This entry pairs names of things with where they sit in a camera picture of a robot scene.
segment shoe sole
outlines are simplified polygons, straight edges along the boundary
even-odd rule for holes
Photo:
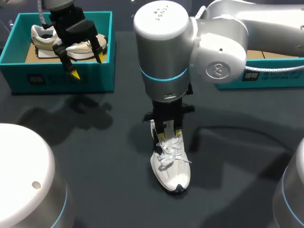
[[[103,49],[103,54],[105,54],[108,51],[108,47],[106,46]],[[39,59],[44,59],[44,58],[58,58],[58,56],[54,53],[54,51],[48,51],[48,50],[40,50],[36,48],[36,55]],[[70,57],[70,59],[74,61],[79,61],[79,60],[87,60],[87,59],[92,59],[94,58],[94,54],[92,53],[87,53],[87,54],[75,54],[72,52],[67,52],[67,55]]]
[[[154,128],[152,128],[152,127],[150,126],[150,129],[151,129],[151,135],[152,135],[152,138],[153,138],[153,141],[154,141],[154,135],[153,135],[153,130],[154,130]],[[154,162],[153,162],[153,155],[152,155],[152,157],[150,158],[150,164],[151,164],[151,167],[152,167],[154,176],[156,177],[156,179],[158,180],[158,182],[161,184],[161,186],[164,188],[164,190],[165,190],[166,192],[168,192],[168,193],[170,193],[170,194],[178,195],[178,194],[181,194],[181,193],[183,193],[183,192],[186,191],[186,189],[184,189],[180,184],[178,184],[178,185],[176,186],[176,189],[173,190],[173,191],[170,190],[170,189],[168,189],[168,188],[164,185],[164,183],[163,183],[163,182],[158,178],[158,176],[156,175],[156,169],[155,169]]]

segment small hole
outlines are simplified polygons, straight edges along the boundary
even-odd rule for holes
[[[41,189],[41,184],[38,181],[34,181],[32,186],[34,189]]]

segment cardboard box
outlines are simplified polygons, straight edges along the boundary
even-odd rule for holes
[[[49,22],[49,13],[45,13]],[[58,58],[38,59],[31,43],[32,25],[40,25],[38,13],[20,13],[0,57],[0,70],[13,94],[104,93],[114,89],[116,39],[112,12],[85,12],[98,33],[108,37],[103,63],[89,59],[72,61],[80,80],[64,72]]]
[[[286,68],[304,65],[304,58],[283,56],[269,52],[247,52],[247,66],[258,68]],[[217,84],[218,89],[255,89],[255,88],[283,88],[304,87],[304,71],[283,73],[259,73],[245,70],[237,80]]]

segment white cylindrical robot base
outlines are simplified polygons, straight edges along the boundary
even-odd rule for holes
[[[304,140],[288,164],[273,198],[278,228],[304,227]]]
[[[0,227],[71,228],[69,187],[49,145],[32,130],[0,124]]]

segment black table surface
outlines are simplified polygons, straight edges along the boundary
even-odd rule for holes
[[[219,91],[193,78],[184,102],[191,182],[165,193],[150,167],[152,104],[133,32],[117,32],[115,91],[11,96],[0,77],[0,122],[40,134],[74,200],[74,228],[269,228],[272,196],[304,137],[302,89]]]

